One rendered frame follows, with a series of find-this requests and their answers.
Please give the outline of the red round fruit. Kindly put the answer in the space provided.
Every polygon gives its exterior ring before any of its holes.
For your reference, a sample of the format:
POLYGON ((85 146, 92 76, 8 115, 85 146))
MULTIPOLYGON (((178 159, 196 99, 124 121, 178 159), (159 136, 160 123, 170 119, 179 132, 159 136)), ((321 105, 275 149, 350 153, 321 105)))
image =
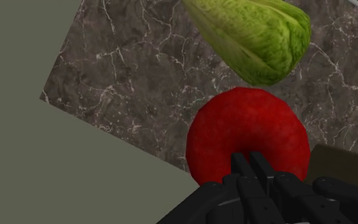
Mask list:
POLYGON ((276 171, 306 178, 310 146, 289 105, 265 90, 235 87, 202 106, 190 125, 186 161, 202 185, 230 173, 231 154, 259 151, 276 171))

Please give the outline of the dark olive block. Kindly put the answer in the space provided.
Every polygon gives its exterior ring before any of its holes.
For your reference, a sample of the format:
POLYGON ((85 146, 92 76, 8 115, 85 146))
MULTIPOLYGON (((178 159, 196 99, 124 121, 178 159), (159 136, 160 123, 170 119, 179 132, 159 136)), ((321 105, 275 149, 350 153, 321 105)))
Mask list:
POLYGON ((329 176, 358 186, 358 153, 316 144, 310 154, 306 183, 329 176))

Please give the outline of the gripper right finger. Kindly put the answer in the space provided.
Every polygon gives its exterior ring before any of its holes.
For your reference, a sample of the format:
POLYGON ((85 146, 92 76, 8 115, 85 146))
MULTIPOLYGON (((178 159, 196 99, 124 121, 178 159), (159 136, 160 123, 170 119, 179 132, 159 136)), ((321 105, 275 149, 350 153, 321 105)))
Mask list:
POLYGON ((285 220, 358 224, 358 186, 327 176, 308 185, 290 172, 276 172, 256 151, 249 153, 249 163, 285 220))

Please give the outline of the green lettuce head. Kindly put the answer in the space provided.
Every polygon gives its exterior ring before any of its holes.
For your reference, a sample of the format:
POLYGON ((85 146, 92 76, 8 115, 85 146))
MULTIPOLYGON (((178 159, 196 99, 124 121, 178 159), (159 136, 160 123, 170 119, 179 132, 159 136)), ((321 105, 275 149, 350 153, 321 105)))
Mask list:
POLYGON ((181 0, 203 39, 241 79, 282 81, 310 44, 310 17, 285 0, 181 0))

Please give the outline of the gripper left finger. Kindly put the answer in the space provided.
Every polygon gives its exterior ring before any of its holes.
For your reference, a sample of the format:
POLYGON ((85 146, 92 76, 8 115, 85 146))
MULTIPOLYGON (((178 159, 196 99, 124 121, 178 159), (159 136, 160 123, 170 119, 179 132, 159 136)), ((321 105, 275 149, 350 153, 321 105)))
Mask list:
POLYGON ((231 155, 222 183, 206 182, 156 224, 286 224, 268 182, 275 171, 260 152, 231 155))

